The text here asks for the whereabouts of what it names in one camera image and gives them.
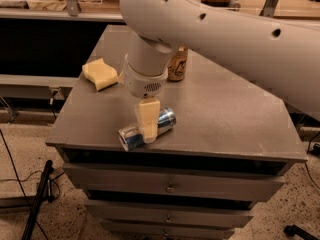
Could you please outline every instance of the floor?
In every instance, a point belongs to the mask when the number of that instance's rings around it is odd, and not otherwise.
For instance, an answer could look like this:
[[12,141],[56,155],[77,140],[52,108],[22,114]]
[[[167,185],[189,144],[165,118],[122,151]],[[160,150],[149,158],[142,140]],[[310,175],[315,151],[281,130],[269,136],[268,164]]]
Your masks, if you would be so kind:
[[[54,117],[50,113],[21,111],[9,124],[8,115],[0,111],[0,129],[11,151],[20,179],[37,170],[42,170],[47,160],[53,161],[54,176],[62,172],[62,159],[56,150],[45,145],[48,132],[53,127]],[[300,132],[306,148],[315,132]],[[12,164],[3,140],[0,141],[0,198],[21,196]],[[310,173],[320,185],[320,159],[309,155]],[[304,164],[295,165],[285,176],[286,184],[267,203],[259,203],[253,209],[254,218],[243,228],[237,229],[231,240],[300,239],[289,238],[283,233],[286,225],[296,224],[320,238],[320,190],[310,181]],[[23,183],[27,195],[36,193],[39,174],[34,174]],[[57,179],[61,193],[52,203],[43,202],[38,222],[48,239],[106,239],[106,240],[156,240],[162,237],[121,235],[107,232],[99,221],[87,213],[82,190],[75,189],[66,175]],[[0,213],[0,240],[21,238],[28,218],[27,208],[2,209]],[[32,239],[45,239],[35,226]]]

